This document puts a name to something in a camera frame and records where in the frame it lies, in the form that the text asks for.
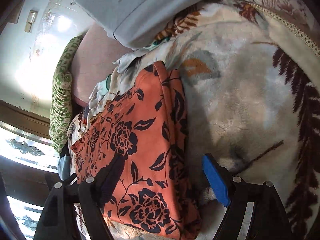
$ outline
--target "dark brown fern pattern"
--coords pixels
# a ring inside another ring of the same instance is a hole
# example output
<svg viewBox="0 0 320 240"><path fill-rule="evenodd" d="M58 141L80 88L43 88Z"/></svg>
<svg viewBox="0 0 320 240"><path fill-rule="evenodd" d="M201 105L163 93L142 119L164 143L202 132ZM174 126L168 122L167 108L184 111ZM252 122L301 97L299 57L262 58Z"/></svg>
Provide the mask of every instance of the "dark brown fern pattern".
<svg viewBox="0 0 320 240"><path fill-rule="evenodd" d="M307 233L306 220L313 214L311 206L318 203L317 195L310 189L319 187L315 172L320 172L320 96L307 75L281 48L273 55L273 66L279 66L279 75L285 75L285 84L291 83L293 112L298 112L299 161L295 188L286 208L293 235L301 240Z"/></svg>

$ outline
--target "orange floral fabric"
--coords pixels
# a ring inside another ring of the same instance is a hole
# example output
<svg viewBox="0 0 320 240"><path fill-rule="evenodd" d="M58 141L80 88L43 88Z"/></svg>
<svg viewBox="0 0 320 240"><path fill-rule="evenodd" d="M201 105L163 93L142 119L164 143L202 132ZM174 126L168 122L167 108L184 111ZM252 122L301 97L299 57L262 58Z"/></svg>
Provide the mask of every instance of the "orange floral fabric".
<svg viewBox="0 0 320 240"><path fill-rule="evenodd" d="M186 115L178 70L155 62L72 146L78 182L96 176L115 153L126 159L104 216L164 237L196 238L200 216L184 167Z"/></svg>

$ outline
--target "white wall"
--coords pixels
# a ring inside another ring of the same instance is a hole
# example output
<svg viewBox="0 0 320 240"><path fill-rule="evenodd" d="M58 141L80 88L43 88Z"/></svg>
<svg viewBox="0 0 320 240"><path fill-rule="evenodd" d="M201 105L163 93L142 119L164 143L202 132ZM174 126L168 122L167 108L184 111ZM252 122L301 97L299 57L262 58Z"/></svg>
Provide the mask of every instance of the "white wall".
<svg viewBox="0 0 320 240"><path fill-rule="evenodd" d="M39 24L49 1L25 0L18 23L8 23L0 36L0 100L45 117L50 113L52 76L64 47L93 23L72 0L59 0L52 9L55 20L49 35L40 37L40 56L34 57ZM38 15L26 33L30 10Z"/></svg>

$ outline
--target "blanket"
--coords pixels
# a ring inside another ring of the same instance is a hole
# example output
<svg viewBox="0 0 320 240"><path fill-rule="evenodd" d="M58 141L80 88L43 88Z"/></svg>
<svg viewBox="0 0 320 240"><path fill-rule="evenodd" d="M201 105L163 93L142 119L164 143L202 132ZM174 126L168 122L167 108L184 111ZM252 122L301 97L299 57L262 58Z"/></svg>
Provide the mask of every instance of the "blanket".
<svg viewBox="0 0 320 240"><path fill-rule="evenodd" d="M202 174L206 153L247 182L271 180L295 238L303 239L319 209L319 47L297 25L256 4L206 0L195 9L172 26L168 42L124 73L114 71L101 107L155 61L179 69L188 109L186 161L203 205L198 239L212 239L225 212L208 203L215 196ZM249 223L250 212L239 239ZM151 237L108 225L115 238Z"/></svg>

